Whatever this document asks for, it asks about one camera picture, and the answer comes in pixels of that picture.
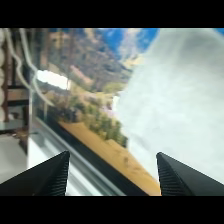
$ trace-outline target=white cloth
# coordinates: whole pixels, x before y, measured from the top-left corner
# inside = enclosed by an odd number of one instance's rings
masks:
[[[128,150],[155,179],[164,152],[224,184],[224,37],[161,29],[116,114]]]

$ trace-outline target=landscape image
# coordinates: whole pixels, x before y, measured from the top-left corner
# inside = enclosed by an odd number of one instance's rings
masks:
[[[40,51],[40,70],[68,79],[65,89],[40,82],[55,104],[47,112],[151,195],[160,194],[159,184],[128,152],[128,139],[121,133],[112,101],[127,85],[157,32],[156,28],[46,28]]]

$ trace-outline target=white cable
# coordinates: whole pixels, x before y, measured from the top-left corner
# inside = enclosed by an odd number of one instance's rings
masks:
[[[26,58],[26,62],[28,64],[28,66],[32,69],[32,71],[34,72],[34,77],[32,79],[33,82],[33,86],[34,89],[36,90],[37,94],[39,95],[39,97],[49,106],[54,106],[54,104],[47,99],[47,97],[41,92],[38,84],[37,84],[37,71],[38,69],[36,68],[35,65],[33,65],[32,61],[31,61],[31,57],[30,57],[30,53],[29,53],[29,48],[28,48],[28,44],[27,44],[27,38],[26,38],[26,33],[24,28],[20,28],[19,29],[20,35],[21,35],[21,40],[22,40],[22,46],[23,46],[23,51],[25,54],[25,58]]]
[[[22,82],[22,84],[30,91],[33,91],[31,86],[27,83],[27,81],[24,79],[24,77],[22,75],[22,72],[21,72],[22,61],[20,60],[20,58],[16,55],[16,53],[14,51],[14,47],[12,44],[12,38],[11,38],[11,32],[8,28],[4,28],[4,31],[5,31],[6,41],[8,43],[9,52],[17,62],[16,73],[17,73],[20,81]]]

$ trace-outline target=yellow field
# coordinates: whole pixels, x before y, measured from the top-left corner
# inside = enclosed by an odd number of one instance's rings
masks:
[[[143,191],[149,195],[161,195],[159,183],[147,173],[127,149],[114,140],[103,141],[97,134],[90,131],[83,122],[59,123]]]

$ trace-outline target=white cord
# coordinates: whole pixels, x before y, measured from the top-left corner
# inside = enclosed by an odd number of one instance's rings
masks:
[[[23,46],[26,62],[28,64],[28,66],[32,69],[32,71],[34,72],[34,77],[32,79],[34,89],[36,90],[36,92],[39,95],[39,97],[46,104],[48,104],[49,106],[54,106],[54,104],[50,100],[48,100],[47,97],[41,92],[41,90],[40,90],[40,88],[38,86],[38,83],[37,83],[37,71],[38,71],[38,69],[36,68],[35,65],[33,65],[32,61],[31,61],[29,48],[28,48],[28,44],[27,44],[26,32],[25,32],[24,28],[20,28],[19,32],[20,32],[20,35],[21,35],[22,46]]]
[[[18,57],[18,55],[16,55],[16,53],[14,51],[14,47],[12,44],[12,38],[11,38],[11,32],[8,28],[4,28],[4,31],[5,31],[5,36],[6,36],[6,40],[8,43],[9,52],[17,62],[17,67],[16,67],[17,75],[18,75],[20,81],[22,82],[22,84],[30,91],[33,91],[31,86],[27,83],[27,81],[24,79],[24,77],[22,75],[22,72],[21,72],[22,61],[20,60],[20,58]]]

